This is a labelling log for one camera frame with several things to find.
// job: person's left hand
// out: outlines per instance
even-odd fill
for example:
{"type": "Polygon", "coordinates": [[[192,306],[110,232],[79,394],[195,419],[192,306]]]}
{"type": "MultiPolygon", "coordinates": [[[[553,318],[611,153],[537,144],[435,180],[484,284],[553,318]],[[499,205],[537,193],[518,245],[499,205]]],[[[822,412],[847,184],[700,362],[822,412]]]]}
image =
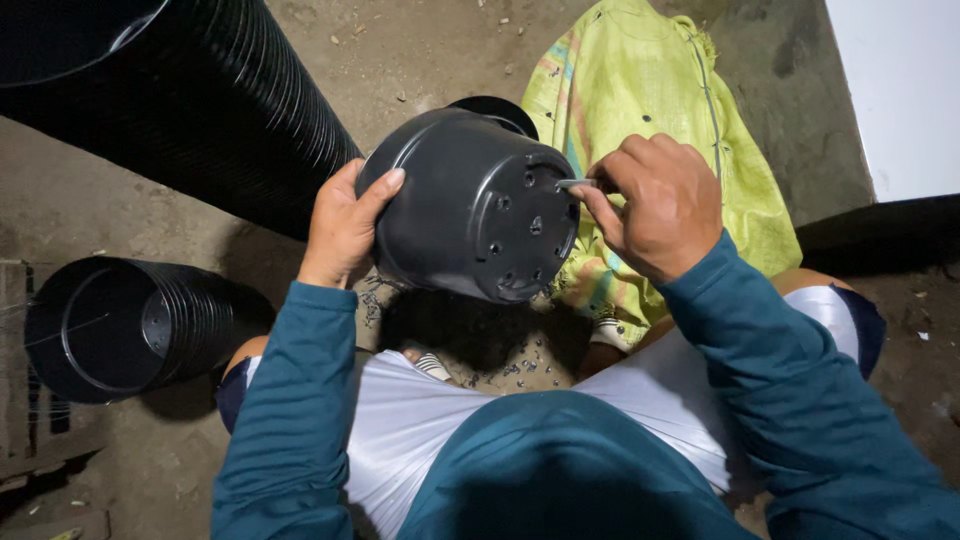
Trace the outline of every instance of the person's left hand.
{"type": "Polygon", "coordinates": [[[387,172],[357,200],[353,184],[362,166],[360,159],[347,163],[317,193],[298,282],[345,288],[350,272],[373,247],[376,216],[400,191],[406,175],[403,169],[387,172]]]}

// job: fingernail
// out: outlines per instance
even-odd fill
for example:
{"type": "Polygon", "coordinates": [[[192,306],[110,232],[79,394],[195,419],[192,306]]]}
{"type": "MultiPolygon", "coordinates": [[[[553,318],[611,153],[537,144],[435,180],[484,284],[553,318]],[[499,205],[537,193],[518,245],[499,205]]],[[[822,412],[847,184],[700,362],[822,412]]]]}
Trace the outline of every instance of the fingernail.
{"type": "Polygon", "coordinates": [[[394,169],[387,173],[387,185],[390,189],[397,189],[403,184],[403,179],[406,178],[407,171],[403,169],[394,169]]]}

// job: dirt floor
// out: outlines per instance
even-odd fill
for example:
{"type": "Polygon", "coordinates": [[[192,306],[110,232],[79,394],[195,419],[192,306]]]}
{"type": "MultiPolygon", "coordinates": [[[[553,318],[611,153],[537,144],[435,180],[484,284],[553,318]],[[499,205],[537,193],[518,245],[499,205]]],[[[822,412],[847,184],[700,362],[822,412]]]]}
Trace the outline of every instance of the dirt floor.
{"type": "MultiPolygon", "coordinates": [[[[405,119],[458,98],[492,94],[519,101],[537,59],[593,0],[488,0],[483,8],[476,0],[267,3],[368,153],[405,119]],[[498,24],[502,18],[510,22],[498,24]],[[366,30],[354,35],[360,25],[366,30]],[[515,69],[508,75],[511,63],[515,69]]],[[[711,21],[726,5],[651,3],[664,14],[687,14],[698,22],[711,21]]],[[[0,193],[0,258],[57,262],[103,251],[186,263],[252,284],[278,304],[303,248],[4,118],[0,193]]],[[[960,485],[960,285],[954,278],[960,268],[954,270],[933,266],[851,283],[878,303],[889,323],[872,384],[948,480],[960,485]]],[[[363,284],[363,290],[377,287],[392,291],[388,284],[363,284]]],[[[568,368],[587,344],[589,323],[546,302],[534,309],[503,308],[414,291],[399,293],[381,309],[385,297],[377,298],[365,295],[357,314],[359,345],[395,346],[415,338],[479,373],[489,370],[477,380],[468,368],[451,371],[490,393],[569,386],[568,368]],[[424,319],[414,313],[436,324],[412,328],[409,321],[424,319]],[[502,373],[504,364],[532,359],[540,359],[539,369],[502,373]]],[[[113,538],[207,538],[211,484],[228,442],[210,390],[209,380],[194,380],[108,405],[108,447],[15,495],[0,496],[0,527],[106,508],[113,538]]],[[[743,523],[762,530],[758,516],[756,507],[738,511],[743,523]]]]}

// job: sleeve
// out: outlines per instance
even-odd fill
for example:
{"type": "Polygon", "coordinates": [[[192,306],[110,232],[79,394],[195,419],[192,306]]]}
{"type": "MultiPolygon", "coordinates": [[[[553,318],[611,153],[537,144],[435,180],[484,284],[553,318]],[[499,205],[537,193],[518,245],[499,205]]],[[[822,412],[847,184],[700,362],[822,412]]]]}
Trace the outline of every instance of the sleeve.
{"type": "Polygon", "coordinates": [[[293,282],[213,487],[211,538],[353,537],[347,475],[352,291],[293,282]]]}
{"type": "Polygon", "coordinates": [[[726,231],[658,289],[775,497],[771,536],[960,535],[958,495],[829,332],[742,260],[726,231]]]}

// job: knee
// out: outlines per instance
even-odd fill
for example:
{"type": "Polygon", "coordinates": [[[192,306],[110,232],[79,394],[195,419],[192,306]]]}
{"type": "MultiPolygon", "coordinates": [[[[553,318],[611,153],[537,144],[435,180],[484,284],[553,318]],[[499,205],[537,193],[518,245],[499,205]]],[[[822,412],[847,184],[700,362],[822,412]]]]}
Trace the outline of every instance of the knee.
{"type": "Polygon", "coordinates": [[[229,373],[231,369],[236,367],[236,365],[243,361],[243,359],[247,356],[263,356],[263,351],[267,348],[267,341],[269,339],[269,335],[258,335],[247,343],[241,345],[240,348],[237,349],[237,352],[233,354],[229,364],[227,364],[227,370],[224,371],[224,377],[226,377],[227,373],[229,373]]]}
{"type": "Polygon", "coordinates": [[[853,287],[849,286],[845,282],[828,276],[827,274],[821,274],[820,272],[808,270],[806,268],[793,268],[780,272],[773,278],[770,278],[770,283],[777,288],[777,292],[779,292],[781,296],[785,296],[795,290],[806,287],[826,286],[831,284],[847,290],[853,290],[853,287]]]}

